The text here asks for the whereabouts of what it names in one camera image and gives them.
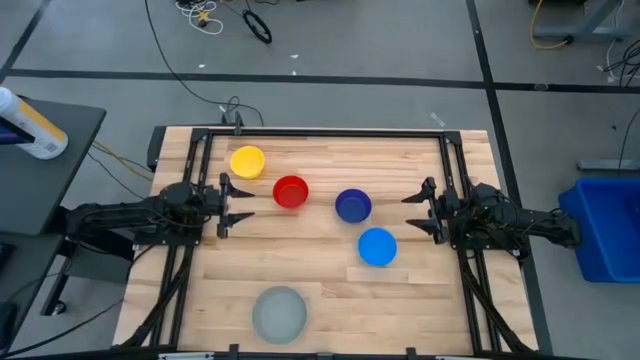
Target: floor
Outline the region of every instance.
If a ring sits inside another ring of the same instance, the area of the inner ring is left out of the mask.
[[[510,155],[512,160],[498,164],[503,188],[509,186],[514,196],[516,180],[525,207],[554,208],[557,195],[576,178],[602,175],[579,173],[577,160],[618,156],[640,90],[622,94],[597,70],[605,63],[608,43],[535,51],[528,41],[533,8],[526,0],[475,1],[489,79],[476,51],[478,35],[472,30],[467,2],[252,3],[274,34],[269,46],[258,42],[223,6],[214,12],[224,22],[223,32],[207,36],[189,27],[171,0],[150,0],[149,5],[168,61],[176,72],[198,80],[188,83],[197,93],[223,102],[237,95],[260,109],[267,126],[486,129],[495,158],[504,161]],[[539,22],[577,22],[597,3],[589,1],[586,9],[545,4]],[[243,4],[238,0],[230,6],[241,9]],[[638,10],[640,2],[627,0],[618,19],[635,37],[640,35]],[[0,71],[3,86],[31,98],[107,109],[98,139],[122,156],[144,162],[155,125],[220,119],[217,105],[195,99],[171,81],[143,0],[0,0],[0,24],[0,63],[6,62]],[[30,36],[24,36],[33,25],[37,26]],[[631,39],[617,44],[611,58],[620,58]],[[499,109],[487,101],[484,85],[491,82]],[[572,86],[557,92],[514,90],[536,84]],[[257,124],[256,113],[247,110],[243,116],[247,123]],[[640,155],[636,136],[632,129],[629,157]],[[103,154],[95,156],[134,191],[149,192],[144,180]],[[86,202],[131,200],[87,159],[63,204],[73,208]],[[635,357],[640,286],[585,282],[570,251],[542,239],[533,239],[532,246],[550,339],[539,339],[545,350],[587,358]],[[122,268],[116,261],[110,266]],[[14,349],[90,317],[123,292],[120,284],[70,280],[62,295],[68,312],[45,318],[34,311]],[[106,348],[116,320],[117,309],[81,332],[25,355]]]

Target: wooden table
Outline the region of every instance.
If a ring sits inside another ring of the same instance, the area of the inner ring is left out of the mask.
[[[154,194],[181,181],[190,134],[189,127],[167,128]],[[487,132],[461,135],[472,182],[499,187]],[[229,168],[233,151],[248,144],[266,155],[265,171],[255,180],[240,179]],[[456,169],[455,156],[452,161]],[[220,172],[228,172],[238,189],[256,194],[233,199],[231,211],[256,215],[232,228],[228,239],[216,238],[216,218],[205,226],[189,280],[180,350],[226,351],[238,343],[240,351],[252,352],[404,354],[415,347],[419,354],[471,353],[455,251],[405,224],[424,218],[427,203],[400,202],[418,192],[427,176],[436,179],[438,194],[444,188],[436,140],[216,136],[207,183],[217,184]],[[311,192],[296,211],[278,207],[271,197],[275,181],[290,174],[306,179]],[[460,189],[455,170],[454,175]],[[340,221],[333,208],[336,195],[351,187],[373,200],[363,224]],[[384,227],[398,241],[398,254],[386,268],[367,266],[358,256],[358,237],[371,226]],[[156,302],[166,251],[153,249],[131,272],[114,343],[128,338]],[[485,254],[496,307],[537,348],[517,262],[504,251]],[[305,332],[288,345],[265,343],[251,326],[256,298],[276,285],[298,290],[309,311]],[[477,302],[476,307],[488,349],[485,317]]]

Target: bottle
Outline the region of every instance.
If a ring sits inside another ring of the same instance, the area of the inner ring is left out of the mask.
[[[0,87],[0,116],[34,137],[32,143],[16,146],[38,159],[53,159],[69,144],[69,138],[64,131],[49,122],[11,90],[3,87]]]

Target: yellow cable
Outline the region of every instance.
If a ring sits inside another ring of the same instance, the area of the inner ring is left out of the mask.
[[[107,147],[106,145],[100,143],[99,141],[95,140],[94,143],[96,144],[96,146],[98,146],[99,148],[101,148],[102,150],[106,151],[109,155],[113,156],[114,159],[118,160],[118,162],[120,164],[122,164],[122,166],[126,167],[127,169],[129,169],[129,171],[131,171],[132,173],[140,176],[141,178],[148,180],[148,181],[153,181],[152,178],[150,178],[149,176],[140,173],[138,170],[134,169],[131,165],[127,164],[120,156],[118,156],[118,154],[116,154],[115,152],[113,152],[113,150],[111,150],[109,147]]]
[[[539,0],[538,1],[538,5],[536,6],[536,10],[533,12],[533,17],[531,18],[531,23],[529,24],[529,39],[531,40],[531,44],[533,44],[533,47],[538,49],[538,50],[553,50],[553,49],[557,49],[557,48],[561,48],[565,45],[567,45],[567,40],[564,40],[560,43],[557,43],[555,45],[539,45],[536,40],[533,38],[533,28],[536,24],[536,19],[538,18],[538,11],[540,11],[540,6],[542,6],[542,1],[543,0]]]

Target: dark blue bowl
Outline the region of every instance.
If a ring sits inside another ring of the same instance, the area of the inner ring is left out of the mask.
[[[336,211],[350,224],[362,222],[371,214],[371,199],[362,190],[347,189],[336,198]]]
[[[385,229],[371,228],[360,235],[358,252],[364,262],[372,266],[386,266],[398,252],[396,239]]]

